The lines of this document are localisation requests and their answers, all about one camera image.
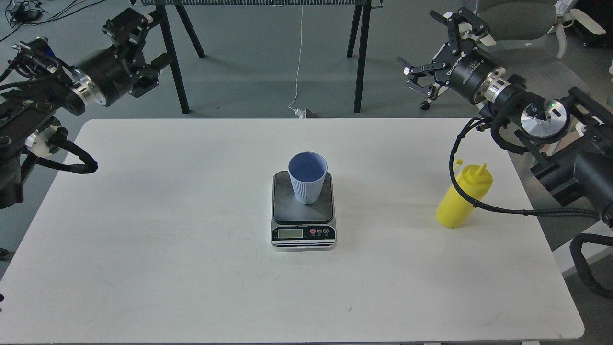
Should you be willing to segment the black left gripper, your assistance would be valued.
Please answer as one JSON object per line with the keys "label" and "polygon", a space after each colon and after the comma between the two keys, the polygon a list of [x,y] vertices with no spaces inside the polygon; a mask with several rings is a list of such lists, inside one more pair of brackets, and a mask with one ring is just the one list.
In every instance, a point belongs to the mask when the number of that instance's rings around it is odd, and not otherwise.
{"label": "black left gripper", "polygon": [[142,49],[149,30],[165,20],[158,10],[142,14],[127,8],[105,22],[103,32],[112,47],[97,50],[72,66],[72,91],[85,106],[110,106],[125,94],[139,98],[159,85],[159,76],[171,57],[164,52],[147,63]]}

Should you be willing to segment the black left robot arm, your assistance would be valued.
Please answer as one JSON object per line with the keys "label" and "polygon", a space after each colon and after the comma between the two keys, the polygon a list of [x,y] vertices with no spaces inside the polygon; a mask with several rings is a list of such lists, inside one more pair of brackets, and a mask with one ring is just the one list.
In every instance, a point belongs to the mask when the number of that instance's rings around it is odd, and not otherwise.
{"label": "black left robot arm", "polygon": [[171,57],[162,53],[147,63],[143,48],[150,29],[165,21],[162,11],[125,9],[102,28],[111,45],[73,66],[55,55],[45,37],[14,45],[17,54],[1,78],[16,71],[25,80],[1,87],[2,209],[24,201],[24,183],[36,165],[74,174],[98,169],[89,153],[68,140],[55,113],[63,108],[79,116],[90,104],[109,107],[127,94],[139,98],[157,87]]}

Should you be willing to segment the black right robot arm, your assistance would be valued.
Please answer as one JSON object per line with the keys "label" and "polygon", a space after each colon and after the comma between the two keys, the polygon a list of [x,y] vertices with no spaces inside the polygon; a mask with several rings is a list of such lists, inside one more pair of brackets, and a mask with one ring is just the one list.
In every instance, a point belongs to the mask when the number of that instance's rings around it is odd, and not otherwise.
{"label": "black right robot arm", "polygon": [[[453,90],[480,107],[479,118],[464,126],[451,149],[449,192],[479,208],[523,216],[598,218],[612,226],[612,113],[580,88],[560,99],[543,98],[526,88],[517,74],[506,76],[504,65],[478,46],[489,34],[488,24],[466,7],[431,17],[447,28],[448,41],[432,62],[414,66],[401,57],[408,88],[425,98],[427,109],[442,88]],[[488,205],[469,186],[475,175],[456,176],[455,154],[471,130],[490,130],[508,152],[529,153],[536,160],[531,173],[559,203],[558,209],[516,210]]]}

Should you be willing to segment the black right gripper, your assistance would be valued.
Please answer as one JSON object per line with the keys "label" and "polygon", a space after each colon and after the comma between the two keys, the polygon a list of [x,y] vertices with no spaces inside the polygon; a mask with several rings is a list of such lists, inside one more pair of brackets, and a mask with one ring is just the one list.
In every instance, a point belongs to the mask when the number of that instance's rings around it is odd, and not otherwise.
{"label": "black right gripper", "polygon": [[471,104],[483,101],[485,87],[482,84],[486,77],[506,74],[506,66],[501,61],[473,42],[489,35],[488,24],[466,7],[460,7],[447,17],[434,10],[429,15],[446,25],[448,44],[442,46],[440,62],[414,66],[403,57],[397,57],[404,67],[405,85],[426,100],[436,100],[448,87]]}

